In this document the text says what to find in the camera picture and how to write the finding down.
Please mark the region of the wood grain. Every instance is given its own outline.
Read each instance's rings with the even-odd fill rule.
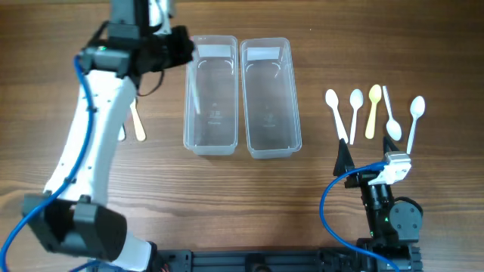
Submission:
[[[411,100],[422,95],[406,181],[393,187],[425,209],[420,243],[425,271],[484,271],[484,4],[478,1],[180,2],[174,24],[191,35],[290,41],[302,149],[288,159],[254,160],[247,151],[242,94],[233,156],[198,157],[183,147],[185,68],[167,71],[163,87],[139,100],[147,141],[132,121],[110,176],[109,207],[138,236],[161,249],[258,249],[335,246],[318,204],[337,155],[329,88],[349,129],[354,88],[365,93],[355,145],[357,165],[382,157],[387,115],[377,110],[375,139],[364,137],[373,84],[387,85],[403,150]],[[76,106],[71,60],[108,4],[0,6],[0,242],[20,220],[25,193],[37,193],[59,159]],[[147,75],[141,92],[158,75]],[[335,186],[327,219],[349,241],[368,236],[358,190]],[[81,258],[43,251],[23,230],[8,256],[12,271],[67,270]]]

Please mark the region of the yellow spoon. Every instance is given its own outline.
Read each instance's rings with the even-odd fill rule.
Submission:
[[[371,87],[368,97],[371,101],[371,111],[368,124],[366,125],[365,137],[373,139],[375,136],[375,122],[377,121],[377,104],[381,100],[381,87],[378,84]]]

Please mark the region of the clear plastic bin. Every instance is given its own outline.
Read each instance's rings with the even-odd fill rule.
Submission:
[[[233,36],[194,36],[187,65],[184,145],[197,155],[230,155],[237,146],[238,55]]]
[[[247,147],[254,159],[301,149],[301,127],[289,41],[251,39],[240,45]]]

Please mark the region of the white label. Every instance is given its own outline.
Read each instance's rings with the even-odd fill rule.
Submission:
[[[231,57],[230,45],[197,45],[200,57]]]
[[[277,60],[281,48],[248,48],[247,61],[251,60]]]

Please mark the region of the wooden table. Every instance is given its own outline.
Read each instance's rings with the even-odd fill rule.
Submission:
[[[72,57],[102,20],[107,3],[0,5],[0,242],[20,220],[25,193],[38,193],[64,147],[78,82]],[[419,245],[425,271],[484,270],[484,4],[478,1],[185,1],[174,24],[191,35],[290,41],[302,149],[288,159],[254,160],[247,151],[242,92],[239,144],[233,156],[202,158],[183,147],[185,68],[167,71],[163,87],[140,99],[147,141],[119,145],[109,208],[161,249],[283,249],[336,246],[318,217],[333,180],[337,134],[324,92],[340,96],[349,130],[349,95],[388,85],[395,118],[411,124],[411,100],[427,111],[418,123],[408,178],[393,187],[425,210]],[[141,91],[157,74],[145,76]],[[383,101],[373,140],[360,111],[356,165],[382,157]],[[327,219],[348,241],[368,237],[359,190],[338,184]],[[84,262],[46,253],[27,228],[8,255],[12,271],[67,270]]]

